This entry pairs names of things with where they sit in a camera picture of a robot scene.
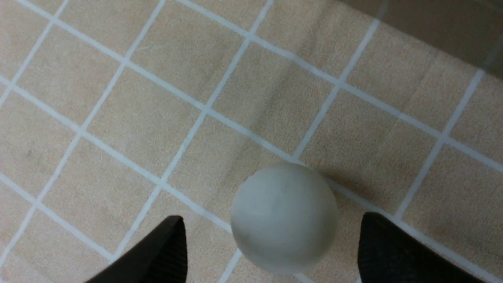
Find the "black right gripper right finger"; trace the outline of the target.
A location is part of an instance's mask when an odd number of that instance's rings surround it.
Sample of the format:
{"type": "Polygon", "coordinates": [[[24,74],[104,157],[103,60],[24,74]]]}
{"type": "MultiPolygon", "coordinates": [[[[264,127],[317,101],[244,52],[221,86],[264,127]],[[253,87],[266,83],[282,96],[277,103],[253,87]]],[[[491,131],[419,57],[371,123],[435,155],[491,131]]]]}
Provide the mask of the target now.
{"type": "Polygon", "coordinates": [[[363,214],[357,256],[363,283],[479,283],[377,212],[363,214]]]}

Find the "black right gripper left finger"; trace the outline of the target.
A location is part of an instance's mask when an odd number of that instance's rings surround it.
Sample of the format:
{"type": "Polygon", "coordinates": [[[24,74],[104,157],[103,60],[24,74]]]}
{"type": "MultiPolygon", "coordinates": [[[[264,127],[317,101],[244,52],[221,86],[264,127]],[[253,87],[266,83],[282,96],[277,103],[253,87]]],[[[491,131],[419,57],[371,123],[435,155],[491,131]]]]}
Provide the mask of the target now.
{"type": "Polygon", "coordinates": [[[185,283],[187,239],[183,217],[170,215],[88,283],[185,283]]]}

